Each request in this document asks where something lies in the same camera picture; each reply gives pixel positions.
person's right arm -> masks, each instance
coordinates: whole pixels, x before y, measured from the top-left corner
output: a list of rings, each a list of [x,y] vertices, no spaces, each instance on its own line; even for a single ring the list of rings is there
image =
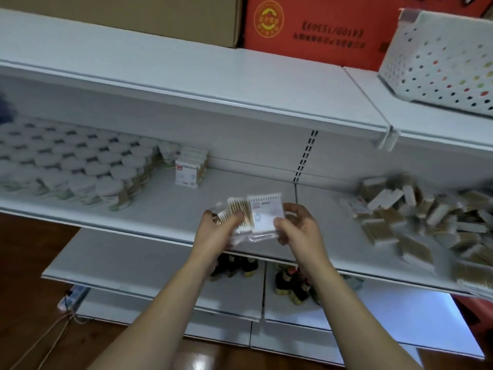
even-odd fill
[[[348,370],[417,370],[422,367],[375,319],[332,266],[318,224],[302,205],[284,204],[296,214],[276,218],[303,274],[311,281]]]

person's left hand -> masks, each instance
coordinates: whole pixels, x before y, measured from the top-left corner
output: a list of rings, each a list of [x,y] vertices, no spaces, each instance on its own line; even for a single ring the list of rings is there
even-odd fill
[[[204,262],[207,268],[212,268],[212,272],[217,258],[228,245],[231,233],[243,218],[244,214],[237,212],[217,225],[213,221],[213,212],[206,210],[195,234],[190,258]]]

hand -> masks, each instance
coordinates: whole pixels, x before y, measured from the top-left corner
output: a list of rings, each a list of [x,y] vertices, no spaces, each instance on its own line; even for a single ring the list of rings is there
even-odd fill
[[[224,223],[217,225],[213,221],[212,211],[206,210],[195,234],[189,259],[198,260],[207,268],[213,267],[219,255],[226,249],[231,233],[243,218],[243,213],[239,211]]]
[[[313,268],[330,264],[322,234],[310,212],[297,204],[284,203],[283,208],[296,217],[287,214],[286,218],[276,218],[274,226],[282,232],[279,242],[289,244],[302,272],[311,274]]]

red box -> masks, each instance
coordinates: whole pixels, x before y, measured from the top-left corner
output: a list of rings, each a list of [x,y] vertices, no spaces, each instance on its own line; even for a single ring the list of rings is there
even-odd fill
[[[248,0],[244,48],[378,70],[400,8],[481,17],[493,0]]]

white plastic basket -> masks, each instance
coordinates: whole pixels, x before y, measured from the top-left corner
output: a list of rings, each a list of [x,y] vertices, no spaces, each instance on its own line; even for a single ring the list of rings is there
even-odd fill
[[[379,75],[400,99],[493,116],[493,22],[404,9]]]

